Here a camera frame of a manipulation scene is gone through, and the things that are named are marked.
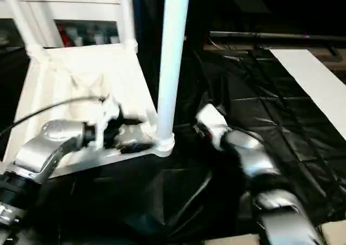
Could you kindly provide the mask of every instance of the black plastic sheet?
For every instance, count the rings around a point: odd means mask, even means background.
[[[138,58],[156,103],[158,60],[150,55]],[[208,100],[231,125],[261,134],[315,224],[344,219],[345,140],[270,52],[239,60],[185,49],[173,153],[50,180],[20,240],[160,244],[256,231],[246,204],[239,204],[246,182],[237,158],[213,150],[191,126]]]

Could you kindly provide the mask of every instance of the silver metal joint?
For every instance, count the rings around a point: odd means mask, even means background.
[[[25,211],[6,203],[0,203],[0,223],[10,226],[14,222],[18,222],[25,214]]]

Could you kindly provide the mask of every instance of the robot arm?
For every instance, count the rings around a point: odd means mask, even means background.
[[[62,157],[94,139],[95,127],[86,123],[66,120],[46,123],[0,176],[0,223],[10,226],[18,222]]]
[[[256,133],[228,127],[211,104],[197,115],[197,131],[211,138],[217,150],[236,152],[250,182],[256,221],[263,227],[261,241],[274,245],[323,244],[290,184],[265,151]]]

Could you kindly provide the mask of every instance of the white pole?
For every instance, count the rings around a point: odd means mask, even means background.
[[[189,0],[165,0],[158,92],[157,150],[168,156],[174,146],[173,121]]]
[[[123,30],[124,30],[124,44],[127,48],[135,48],[137,52],[137,42],[135,39],[135,29],[133,22],[132,8],[129,0],[120,0],[120,8],[122,11]]]
[[[25,46],[29,45],[38,45],[37,40],[35,39],[34,33],[31,30],[31,27],[28,21],[25,18],[25,14],[20,6],[18,0],[6,0],[9,5],[14,21],[17,25],[17,28],[23,38]]]

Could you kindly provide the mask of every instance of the pole base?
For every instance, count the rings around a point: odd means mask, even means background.
[[[172,133],[169,138],[156,140],[156,146],[153,150],[153,153],[158,157],[168,157],[173,151],[174,144],[174,133]]]

